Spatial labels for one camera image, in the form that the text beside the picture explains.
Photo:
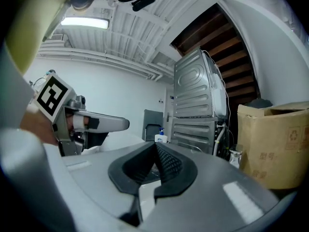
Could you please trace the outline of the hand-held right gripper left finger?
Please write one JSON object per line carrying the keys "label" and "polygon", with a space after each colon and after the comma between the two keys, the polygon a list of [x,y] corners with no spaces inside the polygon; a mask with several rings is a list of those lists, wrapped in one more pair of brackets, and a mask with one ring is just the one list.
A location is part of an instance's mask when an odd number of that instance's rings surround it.
{"label": "hand-held right gripper left finger", "polygon": [[108,214],[139,225],[155,208],[154,190],[160,186],[153,143],[63,157],[84,193]]}

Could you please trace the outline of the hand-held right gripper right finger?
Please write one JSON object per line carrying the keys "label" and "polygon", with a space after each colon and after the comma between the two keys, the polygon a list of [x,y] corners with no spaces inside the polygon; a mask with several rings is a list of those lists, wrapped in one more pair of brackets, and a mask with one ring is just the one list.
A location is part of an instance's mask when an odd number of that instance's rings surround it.
{"label": "hand-held right gripper right finger", "polygon": [[172,144],[158,146],[191,159],[197,176],[181,195],[157,200],[141,225],[147,232],[275,232],[274,223],[296,195],[278,199],[219,157]]}

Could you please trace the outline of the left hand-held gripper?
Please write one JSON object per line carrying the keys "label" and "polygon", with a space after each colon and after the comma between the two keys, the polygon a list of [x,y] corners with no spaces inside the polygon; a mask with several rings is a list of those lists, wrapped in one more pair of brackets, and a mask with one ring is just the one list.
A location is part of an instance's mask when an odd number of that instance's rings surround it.
{"label": "left hand-held gripper", "polygon": [[[101,146],[109,132],[125,131],[130,126],[126,118],[86,111],[84,96],[78,96],[54,73],[49,74],[34,103],[50,120],[62,156],[80,155]],[[66,114],[73,114],[72,131],[67,129]]]}

